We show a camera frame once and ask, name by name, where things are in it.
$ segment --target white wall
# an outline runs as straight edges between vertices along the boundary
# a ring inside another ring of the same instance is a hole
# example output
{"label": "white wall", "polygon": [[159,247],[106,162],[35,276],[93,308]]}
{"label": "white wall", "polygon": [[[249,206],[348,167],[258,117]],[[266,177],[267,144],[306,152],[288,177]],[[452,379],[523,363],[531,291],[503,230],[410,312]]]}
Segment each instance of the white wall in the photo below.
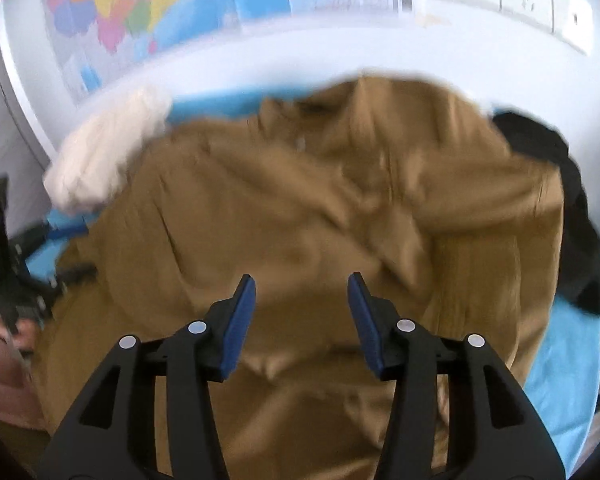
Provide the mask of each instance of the white wall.
{"label": "white wall", "polygon": [[40,220],[49,211],[42,173],[43,168],[20,135],[0,88],[0,174],[9,176],[6,220],[10,234]]}
{"label": "white wall", "polygon": [[488,10],[427,0],[423,26],[293,19],[248,36],[216,35],[186,44],[129,73],[76,107],[45,34],[41,0],[3,0],[0,40],[16,94],[50,154],[112,96],[145,83],[175,96],[230,89],[317,85],[360,70],[445,81],[480,102],[509,104],[558,127],[580,164],[591,215],[600,229],[600,0],[593,7],[592,56],[524,23]]}

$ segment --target brown cloth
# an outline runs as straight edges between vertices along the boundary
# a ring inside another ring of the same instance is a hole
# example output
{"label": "brown cloth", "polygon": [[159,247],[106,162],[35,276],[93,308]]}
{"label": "brown cloth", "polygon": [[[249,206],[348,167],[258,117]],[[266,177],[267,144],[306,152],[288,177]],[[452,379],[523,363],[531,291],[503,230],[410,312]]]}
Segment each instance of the brown cloth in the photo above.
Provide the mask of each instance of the brown cloth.
{"label": "brown cloth", "polygon": [[[393,385],[358,350],[350,273],[434,333],[483,334],[523,382],[561,235],[558,170],[512,154],[437,86],[363,77],[244,120],[195,120],[147,150],[62,258],[99,276],[58,303],[39,343],[49,429],[120,336],[170,335],[248,273],[258,304],[240,365],[211,387],[232,479],[370,478]],[[434,464],[444,456],[441,424]]]}

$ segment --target human hand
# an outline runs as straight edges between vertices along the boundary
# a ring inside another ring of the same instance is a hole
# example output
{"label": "human hand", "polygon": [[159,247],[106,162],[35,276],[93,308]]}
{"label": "human hand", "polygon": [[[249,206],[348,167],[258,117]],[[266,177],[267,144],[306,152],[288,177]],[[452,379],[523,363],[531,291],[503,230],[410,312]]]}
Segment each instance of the human hand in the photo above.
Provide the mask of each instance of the human hand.
{"label": "human hand", "polygon": [[[19,319],[16,323],[18,333],[11,335],[13,345],[21,351],[33,351],[36,346],[36,339],[40,334],[40,326],[30,319]],[[10,338],[9,331],[0,319],[0,339],[7,341]]]}

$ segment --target pink cloth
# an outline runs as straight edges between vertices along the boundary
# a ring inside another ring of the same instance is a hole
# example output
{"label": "pink cloth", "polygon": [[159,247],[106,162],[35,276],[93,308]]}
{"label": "pink cloth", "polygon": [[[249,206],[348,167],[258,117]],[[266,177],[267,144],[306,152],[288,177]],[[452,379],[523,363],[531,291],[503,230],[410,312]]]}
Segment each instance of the pink cloth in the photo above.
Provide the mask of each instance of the pink cloth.
{"label": "pink cloth", "polygon": [[30,375],[1,339],[0,420],[28,430],[45,429],[45,419]]}

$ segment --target blue gripper pad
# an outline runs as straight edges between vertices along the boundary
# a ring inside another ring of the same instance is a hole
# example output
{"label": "blue gripper pad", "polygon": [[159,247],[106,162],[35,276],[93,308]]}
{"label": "blue gripper pad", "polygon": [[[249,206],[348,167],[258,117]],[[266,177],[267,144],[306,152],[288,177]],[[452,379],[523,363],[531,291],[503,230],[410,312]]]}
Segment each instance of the blue gripper pad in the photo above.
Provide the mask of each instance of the blue gripper pad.
{"label": "blue gripper pad", "polygon": [[247,337],[247,330],[256,307],[256,282],[245,275],[234,295],[235,309],[222,338],[222,360],[220,376],[224,381],[238,365],[242,345]]}
{"label": "blue gripper pad", "polygon": [[358,338],[360,338],[360,347],[365,356],[366,365],[380,378],[384,371],[382,339],[370,310],[368,290],[366,290],[365,282],[359,273],[356,272],[349,276],[347,294],[349,297],[349,308],[351,309],[353,321],[356,324]]}

